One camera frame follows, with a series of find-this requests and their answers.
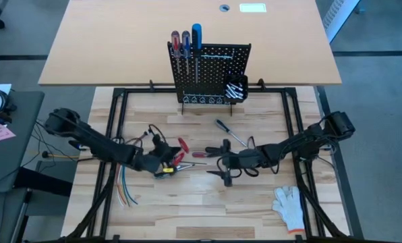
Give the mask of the black table frame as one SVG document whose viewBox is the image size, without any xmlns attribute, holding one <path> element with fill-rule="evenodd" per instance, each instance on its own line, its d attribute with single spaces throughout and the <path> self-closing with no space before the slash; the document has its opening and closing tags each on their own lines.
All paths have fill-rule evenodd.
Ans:
<svg viewBox="0 0 402 243">
<path fill-rule="evenodd" d="M 182 105 L 174 88 L 97 88 L 88 125 L 121 144 L 154 148 L 159 134 L 170 146 L 184 139 L 194 165 L 174 176 L 134 171 L 83 153 L 77 166 L 62 229 L 65 243 L 360 243 L 349 228 L 340 197 L 340 167 L 327 163 L 339 154 L 339 142 L 322 146 L 314 159 L 289 153 L 258 177 L 242 173 L 226 187 L 207 171 L 217 157 L 195 158 L 193 152 L 220 147 L 224 139 L 238 153 L 280 143 L 323 117 L 310 86 L 249 89 L 240 105 Z M 248 146 L 217 127 L 221 120 Z M 305 230 L 289 233 L 272 210 L 275 188 L 297 186 Z"/>
</svg>

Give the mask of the white work glove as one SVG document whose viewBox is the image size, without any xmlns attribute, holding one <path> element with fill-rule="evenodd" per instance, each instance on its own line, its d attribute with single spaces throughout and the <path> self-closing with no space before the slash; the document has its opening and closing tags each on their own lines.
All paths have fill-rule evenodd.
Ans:
<svg viewBox="0 0 402 243">
<path fill-rule="evenodd" d="M 297 186 L 275 188 L 272 210 L 279 214 L 287 225 L 289 233 L 303 232 L 305 230 L 303 210 Z"/>
</svg>

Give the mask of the black metal pegboard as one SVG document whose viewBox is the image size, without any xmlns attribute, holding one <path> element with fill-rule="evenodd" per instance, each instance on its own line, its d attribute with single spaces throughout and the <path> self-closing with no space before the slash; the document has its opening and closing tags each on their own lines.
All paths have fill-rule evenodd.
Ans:
<svg viewBox="0 0 402 243">
<path fill-rule="evenodd" d="M 251 44 L 203 44 L 201 55 L 231 55 L 235 51 L 233 59 L 209 59 L 199 58 L 198 83 L 195 83 L 195 58 L 191 54 L 189 59 L 190 74 L 186 73 L 186 61 L 180 57 L 180 73 L 177 72 L 177 63 L 172 54 L 172 44 L 167 43 L 175 92 L 177 101 L 182 105 L 184 95 L 221 95 L 224 96 L 223 82 L 228 74 L 245 75 Z"/>
</svg>

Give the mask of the white desk plate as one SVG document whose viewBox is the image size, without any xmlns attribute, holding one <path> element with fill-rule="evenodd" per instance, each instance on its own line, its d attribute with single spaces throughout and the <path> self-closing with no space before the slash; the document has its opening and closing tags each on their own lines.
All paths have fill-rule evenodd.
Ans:
<svg viewBox="0 0 402 243">
<path fill-rule="evenodd" d="M 239 10 L 242 13 L 266 13 L 265 3 L 241 3 Z"/>
</svg>

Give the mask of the grey side cabinet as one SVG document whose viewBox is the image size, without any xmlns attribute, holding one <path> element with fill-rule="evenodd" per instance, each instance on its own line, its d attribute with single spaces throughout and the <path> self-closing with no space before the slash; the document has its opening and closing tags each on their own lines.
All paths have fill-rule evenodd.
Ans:
<svg viewBox="0 0 402 243">
<path fill-rule="evenodd" d="M 17 109 L 11 112 L 12 122 L 7 127 L 15 136 L 0 141 L 0 192 L 13 188 L 45 94 L 18 91 L 10 97 Z"/>
</svg>

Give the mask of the black pegboard bin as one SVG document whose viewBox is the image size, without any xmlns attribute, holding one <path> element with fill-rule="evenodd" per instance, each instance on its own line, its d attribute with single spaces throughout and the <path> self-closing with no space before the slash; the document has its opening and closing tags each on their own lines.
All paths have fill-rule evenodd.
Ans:
<svg viewBox="0 0 402 243">
<path fill-rule="evenodd" d="M 231 89 L 230 84 L 235 84 L 243 88 L 243 97 L 244 100 L 241 99 L 229 99 L 225 96 L 225 90 Z M 237 75 L 237 74 L 228 74 L 225 76 L 225 80 L 223 82 L 223 89 L 224 89 L 224 100 L 228 103 L 242 103 L 248 97 L 248 77 L 246 75 Z"/>
</svg>

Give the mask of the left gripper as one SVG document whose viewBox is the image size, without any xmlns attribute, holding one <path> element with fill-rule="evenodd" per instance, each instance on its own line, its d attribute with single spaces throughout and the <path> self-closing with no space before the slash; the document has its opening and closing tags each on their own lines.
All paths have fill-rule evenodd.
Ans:
<svg viewBox="0 0 402 243">
<path fill-rule="evenodd" d="M 180 146 L 169 146 L 159 134 L 153 135 L 154 148 L 147 153 L 144 152 L 142 139 L 139 141 L 140 145 L 136 146 L 136 153 L 132 160 L 132 169 L 135 171 L 158 173 L 160 168 L 173 165 L 176 155 L 181 151 Z"/>
</svg>

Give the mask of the blue black handle screwdriver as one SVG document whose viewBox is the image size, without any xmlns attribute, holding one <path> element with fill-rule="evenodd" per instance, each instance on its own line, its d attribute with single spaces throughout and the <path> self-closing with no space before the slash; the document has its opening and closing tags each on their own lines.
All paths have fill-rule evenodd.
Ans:
<svg viewBox="0 0 402 243">
<path fill-rule="evenodd" d="M 200 24 L 192 25 L 192 48 L 195 58 L 195 83 L 198 83 L 199 58 L 202 50 L 202 26 Z"/>
</svg>

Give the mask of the small grey black screwdriver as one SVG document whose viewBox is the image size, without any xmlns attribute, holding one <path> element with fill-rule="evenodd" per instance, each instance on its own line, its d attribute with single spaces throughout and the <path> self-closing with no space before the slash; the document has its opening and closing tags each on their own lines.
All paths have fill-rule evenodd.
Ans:
<svg viewBox="0 0 402 243">
<path fill-rule="evenodd" d="M 241 140 L 240 138 L 238 138 L 232 131 L 230 128 L 228 128 L 221 120 L 219 119 L 215 119 L 214 123 L 217 125 L 218 128 L 224 130 L 226 133 L 230 134 L 232 137 L 234 137 L 234 139 L 236 139 L 239 143 L 241 143 L 243 146 L 247 147 L 248 145 Z"/>
</svg>

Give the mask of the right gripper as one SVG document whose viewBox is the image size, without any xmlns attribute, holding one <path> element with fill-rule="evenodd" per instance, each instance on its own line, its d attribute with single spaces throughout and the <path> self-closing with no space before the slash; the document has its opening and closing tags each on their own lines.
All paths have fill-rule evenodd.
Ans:
<svg viewBox="0 0 402 243">
<path fill-rule="evenodd" d="M 226 187 L 232 187 L 232 179 L 238 178 L 244 171 L 250 177 L 258 177 L 258 168 L 264 163 L 261 152 L 254 148 L 247 148 L 238 153 L 231 152 L 231 142 L 223 140 L 221 147 L 205 148 L 207 157 L 221 157 L 223 166 L 221 171 L 207 171 L 207 173 L 219 176 Z"/>
</svg>

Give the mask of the red clear handle screwdriver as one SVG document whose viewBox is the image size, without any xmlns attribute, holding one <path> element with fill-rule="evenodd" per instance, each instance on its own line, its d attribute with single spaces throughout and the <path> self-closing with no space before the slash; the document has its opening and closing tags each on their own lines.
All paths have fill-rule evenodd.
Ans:
<svg viewBox="0 0 402 243">
<path fill-rule="evenodd" d="M 181 51 L 180 51 L 181 42 L 179 32 L 176 30 L 174 30 L 171 33 L 171 44 L 172 44 L 172 54 L 177 63 L 177 72 L 180 73 L 179 60 L 181 57 Z"/>
<path fill-rule="evenodd" d="M 186 61 L 186 73 L 187 75 L 190 74 L 190 67 L 189 67 L 189 59 L 191 57 L 191 37 L 190 33 L 187 30 L 184 30 L 182 33 L 182 45 L 183 45 L 183 57 Z"/>
</svg>

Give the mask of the light wooden desk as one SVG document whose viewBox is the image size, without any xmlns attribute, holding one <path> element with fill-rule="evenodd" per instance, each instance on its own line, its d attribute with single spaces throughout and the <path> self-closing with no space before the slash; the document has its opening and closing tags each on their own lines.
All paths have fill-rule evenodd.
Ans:
<svg viewBox="0 0 402 243">
<path fill-rule="evenodd" d="M 265 3 L 267 12 L 242 13 L 241 3 Z M 170 84 L 171 33 L 195 23 L 205 43 L 251 44 L 251 83 L 341 83 L 315 0 L 71 0 L 39 82 Z"/>
</svg>

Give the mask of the white perforated panel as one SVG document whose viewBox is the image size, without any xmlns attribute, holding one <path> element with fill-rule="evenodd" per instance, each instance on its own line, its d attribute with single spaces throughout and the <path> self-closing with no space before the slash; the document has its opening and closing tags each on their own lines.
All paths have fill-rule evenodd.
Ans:
<svg viewBox="0 0 402 243">
<path fill-rule="evenodd" d="M 322 24 L 329 43 L 332 43 L 360 1 L 361 0 L 333 0 L 333 3 L 322 19 Z"/>
</svg>

